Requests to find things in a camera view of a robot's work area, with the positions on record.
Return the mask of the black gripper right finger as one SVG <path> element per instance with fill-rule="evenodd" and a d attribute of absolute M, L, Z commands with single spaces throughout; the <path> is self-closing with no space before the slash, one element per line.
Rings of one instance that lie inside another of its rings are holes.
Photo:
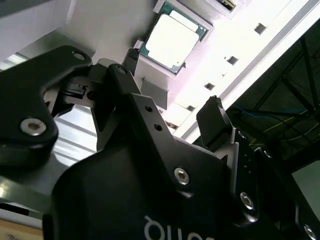
<path fill-rule="evenodd" d="M 203 146 L 223 163 L 218 237 L 223 240 L 317 240 L 320 222 L 293 176 L 264 148 L 251 149 L 220 98 L 196 120 Z"/>

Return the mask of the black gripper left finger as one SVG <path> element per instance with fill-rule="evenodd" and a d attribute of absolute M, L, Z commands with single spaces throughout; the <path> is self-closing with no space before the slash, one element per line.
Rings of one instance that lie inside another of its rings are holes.
<path fill-rule="evenodd" d="M 0 186 L 15 198 L 191 198 L 198 176 L 124 66 L 61 46 L 0 74 Z M 91 107 L 98 151 L 65 167 L 55 117 Z"/>

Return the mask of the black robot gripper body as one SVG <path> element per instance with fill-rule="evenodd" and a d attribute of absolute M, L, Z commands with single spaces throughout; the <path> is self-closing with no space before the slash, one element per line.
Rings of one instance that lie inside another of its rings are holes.
<path fill-rule="evenodd" d="M 255 209 L 229 192 L 223 159 L 175 140 L 166 179 L 137 142 L 111 145 L 65 171 L 43 217 L 46 240 L 278 240 Z"/>

